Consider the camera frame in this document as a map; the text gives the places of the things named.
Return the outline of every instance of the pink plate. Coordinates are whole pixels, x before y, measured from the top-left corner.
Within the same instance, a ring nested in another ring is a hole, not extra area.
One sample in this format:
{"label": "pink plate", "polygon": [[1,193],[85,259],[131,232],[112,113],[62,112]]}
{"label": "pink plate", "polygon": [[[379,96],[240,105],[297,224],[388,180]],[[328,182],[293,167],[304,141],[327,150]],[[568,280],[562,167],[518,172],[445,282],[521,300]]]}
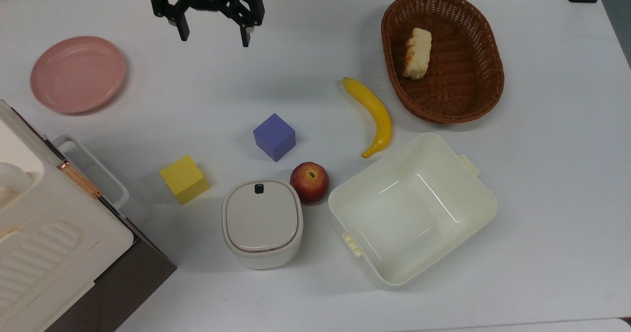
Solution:
{"label": "pink plate", "polygon": [[45,51],[31,71],[31,91],[50,109],[76,114],[104,105],[125,76],[125,59],[111,42],[77,36]]}

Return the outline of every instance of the yellow block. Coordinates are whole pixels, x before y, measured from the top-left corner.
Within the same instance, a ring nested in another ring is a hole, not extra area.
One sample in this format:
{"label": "yellow block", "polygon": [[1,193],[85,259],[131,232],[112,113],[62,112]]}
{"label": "yellow block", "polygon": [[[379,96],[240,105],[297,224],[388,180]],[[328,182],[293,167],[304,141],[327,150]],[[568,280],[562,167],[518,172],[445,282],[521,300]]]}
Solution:
{"label": "yellow block", "polygon": [[160,175],[182,205],[210,188],[191,155],[186,155],[166,166],[160,171]]}

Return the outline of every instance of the white appliance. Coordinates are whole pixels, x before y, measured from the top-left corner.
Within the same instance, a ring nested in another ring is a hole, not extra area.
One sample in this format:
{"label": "white appliance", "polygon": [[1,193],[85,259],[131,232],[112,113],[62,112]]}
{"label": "white appliance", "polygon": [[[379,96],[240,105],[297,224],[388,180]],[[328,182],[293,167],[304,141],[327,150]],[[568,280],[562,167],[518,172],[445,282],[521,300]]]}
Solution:
{"label": "white appliance", "polygon": [[0,101],[0,331],[45,330],[132,243],[99,189]]}

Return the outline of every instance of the copper hinge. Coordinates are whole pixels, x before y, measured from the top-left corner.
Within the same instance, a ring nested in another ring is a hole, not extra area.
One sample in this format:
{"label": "copper hinge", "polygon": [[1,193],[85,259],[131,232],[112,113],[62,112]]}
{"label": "copper hinge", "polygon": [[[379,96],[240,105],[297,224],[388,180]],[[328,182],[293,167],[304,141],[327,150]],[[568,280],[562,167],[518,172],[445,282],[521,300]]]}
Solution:
{"label": "copper hinge", "polygon": [[77,168],[75,168],[68,160],[63,160],[58,166],[57,169],[61,171],[68,179],[70,179],[74,184],[76,184],[79,189],[84,191],[87,195],[92,197],[93,199],[99,200],[99,198],[103,197],[103,194],[99,191],[99,189],[90,182],[83,173],[79,172]]}

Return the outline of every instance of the white plastic box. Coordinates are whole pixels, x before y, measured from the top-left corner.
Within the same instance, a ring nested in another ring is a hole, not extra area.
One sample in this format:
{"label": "white plastic box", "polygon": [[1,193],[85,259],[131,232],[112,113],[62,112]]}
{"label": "white plastic box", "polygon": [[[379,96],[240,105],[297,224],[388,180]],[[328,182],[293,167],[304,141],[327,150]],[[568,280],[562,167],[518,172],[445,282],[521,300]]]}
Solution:
{"label": "white plastic box", "polygon": [[377,287],[402,285],[495,217],[476,175],[440,136],[422,134],[331,192],[333,229]]}

